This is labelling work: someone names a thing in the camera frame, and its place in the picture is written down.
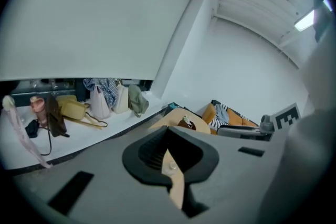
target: bag strap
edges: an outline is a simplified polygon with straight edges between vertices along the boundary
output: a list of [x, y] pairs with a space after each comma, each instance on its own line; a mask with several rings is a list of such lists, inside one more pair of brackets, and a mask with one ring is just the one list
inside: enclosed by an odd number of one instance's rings
[[121, 79], [117, 79], [117, 83], [120, 84], [120, 85], [122, 85], [122, 86], [124, 86], [124, 85], [122, 84], [122, 80], [121, 80]]
[[48, 123], [48, 128], [44, 128], [44, 127], [39, 127], [39, 128], [42, 128], [42, 129], [46, 129], [48, 131], [48, 136], [49, 136], [49, 145], [50, 145], [50, 151], [48, 154], [41, 154], [42, 156], [48, 156], [50, 155], [51, 153], [51, 150], [52, 150], [52, 146], [51, 146], [51, 138], [50, 138], [50, 129], [49, 129], [49, 123]]
[[[81, 124], [81, 125], [85, 125], [85, 126], [88, 126], [88, 127], [94, 127], [94, 128], [100, 129], [100, 130], [101, 130], [101, 128], [106, 128], [106, 127], [108, 126], [107, 122], [105, 122], [105, 121], [99, 121], [99, 120], [96, 119], [95, 117], [91, 116], [88, 112], [85, 112], [85, 114], [87, 114], [87, 115], [84, 116], [85, 119], [87, 119], [87, 120], [90, 121], [91, 123], [88, 123], [88, 122], [85, 122], [85, 121], [75, 120], [75, 119], [73, 119], [73, 118], [69, 118], [69, 117], [67, 117], [67, 116], [63, 116], [63, 117], [64, 117], [66, 120], [68, 120], [68, 121], [76, 122], [76, 123], [79, 123], [79, 124]], [[93, 118], [93, 119], [95, 119], [95, 120], [96, 120], [97, 122], [99, 122], [99, 123], [104, 123], [105, 126], [96, 124], [96, 122], [94, 122], [90, 117]]]

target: striped fabric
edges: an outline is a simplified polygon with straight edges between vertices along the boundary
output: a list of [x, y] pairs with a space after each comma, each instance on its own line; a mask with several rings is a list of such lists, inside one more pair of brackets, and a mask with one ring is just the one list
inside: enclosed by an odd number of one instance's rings
[[[211, 104], [216, 105], [216, 104], [220, 104], [222, 106], [222, 108], [224, 108], [225, 111], [227, 111], [227, 109], [229, 108], [228, 106], [216, 101], [216, 100], [212, 100]], [[248, 118], [246, 118], [245, 116], [239, 114], [237, 111], [231, 109], [233, 112], [235, 112], [238, 116], [240, 116], [242, 119], [247, 120], [247, 121], [251, 121]], [[214, 117], [214, 119], [209, 123], [209, 127], [213, 130], [216, 130], [221, 126], [221, 125], [227, 125], [225, 122], [222, 122], [217, 115]]]
[[209, 127], [213, 130], [216, 130], [222, 126], [222, 125], [227, 125], [225, 122], [222, 122], [217, 115], [214, 117], [214, 119], [209, 123]]
[[83, 84], [89, 91], [93, 91], [96, 85], [99, 86], [109, 108], [112, 108], [116, 104], [118, 91], [114, 79], [83, 79]]

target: cloth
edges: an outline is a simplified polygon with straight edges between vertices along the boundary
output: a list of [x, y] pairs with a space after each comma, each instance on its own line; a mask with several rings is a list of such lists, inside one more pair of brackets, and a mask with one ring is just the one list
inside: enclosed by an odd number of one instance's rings
[[221, 121], [218, 116], [216, 115], [213, 120], [208, 124], [210, 129], [217, 131], [219, 127], [222, 125], [228, 125], [227, 123]]
[[93, 91], [95, 85], [99, 86], [104, 94], [109, 108], [114, 107], [114, 105], [117, 103], [118, 91], [114, 79], [84, 79], [83, 84], [89, 91]]
[[22, 146], [31, 154], [33, 154], [36, 159], [41, 163], [41, 165], [43, 165], [45, 168], [51, 168], [52, 165], [48, 164], [44, 160], [35, 144], [29, 139], [26, 129], [23, 126], [21, 118], [14, 105], [14, 100], [9, 96], [5, 96], [3, 100], [3, 107]]
[[217, 118], [221, 122], [224, 122], [225, 124], [229, 124], [229, 114], [227, 113], [227, 111], [225, 111], [224, 107], [220, 104], [216, 104], [215, 109], [216, 109]]

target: white handbag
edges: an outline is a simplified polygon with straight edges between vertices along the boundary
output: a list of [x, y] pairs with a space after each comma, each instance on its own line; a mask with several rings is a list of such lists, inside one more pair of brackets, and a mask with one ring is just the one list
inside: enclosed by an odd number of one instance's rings
[[95, 86], [94, 90], [90, 93], [91, 110], [95, 117], [98, 119], [106, 119], [111, 115], [110, 109], [106, 103], [103, 91], [99, 86]]
[[118, 84], [117, 86], [118, 98], [113, 111], [117, 114], [128, 110], [128, 88], [124, 85]]

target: gray floor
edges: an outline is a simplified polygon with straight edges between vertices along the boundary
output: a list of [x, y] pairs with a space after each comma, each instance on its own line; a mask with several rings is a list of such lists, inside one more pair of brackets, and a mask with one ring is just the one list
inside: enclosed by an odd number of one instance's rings
[[[141, 133], [143, 130], [148, 129], [150, 126], [155, 124], [159, 119], [161, 119], [163, 117], [163, 115], [164, 115], [164, 112], [156, 115], [155, 117], [151, 118], [147, 122], [141, 124], [140, 126], [136, 127], [135, 129], [127, 132], [127, 134], [137, 135], [137, 134]], [[26, 173], [26, 174], [14, 176], [14, 181], [20, 187], [29, 188], [30, 191], [35, 192], [38, 185], [45, 179], [45, 177], [48, 175], [48, 173], [50, 173], [50, 171], [56, 170], [56, 169], [62, 169], [62, 166], [67, 162], [63, 162], [63, 163], [60, 163], [58, 165], [54, 165], [50, 169], [41, 169], [41, 170], [36, 170], [34, 172], [31, 172], [31, 173]]]

